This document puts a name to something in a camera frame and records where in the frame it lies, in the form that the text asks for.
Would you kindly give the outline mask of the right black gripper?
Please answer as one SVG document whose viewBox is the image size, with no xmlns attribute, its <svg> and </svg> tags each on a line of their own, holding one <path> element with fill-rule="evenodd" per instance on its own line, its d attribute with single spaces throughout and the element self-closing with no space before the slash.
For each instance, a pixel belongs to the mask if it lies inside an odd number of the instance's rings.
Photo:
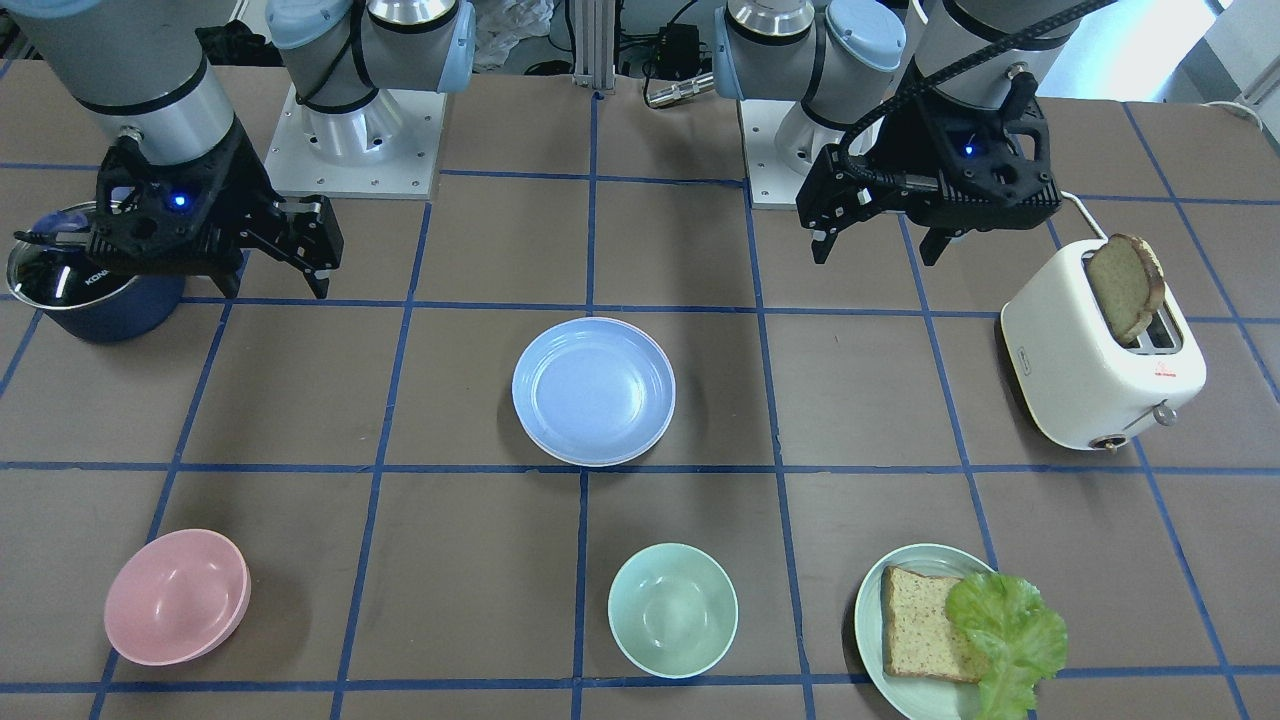
<svg viewBox="0 0 1280 720">
<path fill-rule="evenodd" d="M 237 299 L 243 249 L 300 272 L 326 299 L 344 237 L 328 196 L 282 200 L 239 120 L 206 154 L 175 165 L 145 158 L 124 131 L 99 168 L 87 254 L 128 275 L 207 275 Z"/>
</svg>

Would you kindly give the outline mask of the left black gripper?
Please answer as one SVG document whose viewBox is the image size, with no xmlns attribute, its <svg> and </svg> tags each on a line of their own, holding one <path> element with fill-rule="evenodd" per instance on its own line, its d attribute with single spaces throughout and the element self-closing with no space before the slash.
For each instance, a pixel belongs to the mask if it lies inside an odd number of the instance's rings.
<svg viewBox="0 0 1280 720">
<path fill-rule="evenodd" d="M 1025 231 L 1051 218 L 1062 197 L 1037 90 L 1034 76 L 1015 76 L 995 108 L 969 108 L 928 88 L 886 114 L 870 150 L 818 150 L 796 196 L 814 263 L 827 263 L 841 232 L 888 210 L 929 228 L 924 266 L 966 231 Z"/>
</svg>

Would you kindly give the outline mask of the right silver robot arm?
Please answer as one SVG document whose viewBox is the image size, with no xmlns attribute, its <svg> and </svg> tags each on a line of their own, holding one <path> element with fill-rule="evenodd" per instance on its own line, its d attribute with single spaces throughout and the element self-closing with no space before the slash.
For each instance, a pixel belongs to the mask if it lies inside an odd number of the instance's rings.
<svg viewBox="0 0 1280 720">
<path fill-rule="evenodd" d="M 320 193 L 278 192 L 193 26 L 170 1 L 5 1 L 72 97 L 111 136 L 83 242 L 124 275 L 205 275 L 237 296 L 242 252 L 292 265 L 317 299 L 344 240 Z M 457 94 L 474 68 L 468 1 L 270 1 L 271 44 L 305 138 L 328 160 L 403 142 L 393 92 Z"/>
</svg>

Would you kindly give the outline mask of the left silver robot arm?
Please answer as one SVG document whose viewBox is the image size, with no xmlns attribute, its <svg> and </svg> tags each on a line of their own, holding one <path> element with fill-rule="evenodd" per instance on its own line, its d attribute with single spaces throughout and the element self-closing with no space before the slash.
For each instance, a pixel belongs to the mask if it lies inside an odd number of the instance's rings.
<svg viewBox="0 0 1280 720">
<path fill-rule="evenodd" d="M 792 101 L 833 133 L 797 190 L 812 256 L 887 211 L 938 261 L 969 232 L 1028 231 L 1062 205 L 1041 81 L 1100 1 L 940 1 L 915 47 L 878 1 L 728 1 L 714 78 L 735 100 Z"/>
</svg>

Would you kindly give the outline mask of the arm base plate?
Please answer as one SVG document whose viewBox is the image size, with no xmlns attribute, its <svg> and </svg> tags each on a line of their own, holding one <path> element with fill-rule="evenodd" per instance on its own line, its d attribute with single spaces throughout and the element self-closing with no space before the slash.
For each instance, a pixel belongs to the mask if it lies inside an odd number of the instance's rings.
<svg viewBox="0 0 1280 720">
<path fill-rule="evenodd" d="M 430 200 L 447 94 L 383 90 L 365 108 L 326 114 L 288 92 L 265 168 L 284 196 Z"/>
<path fill-rule="evenodd" d="M 739 119 L 751 206 L 792 211 L 815 155 L 844 132 L 814 122 L 799 101 L 742 100 Z"/>
</svg>

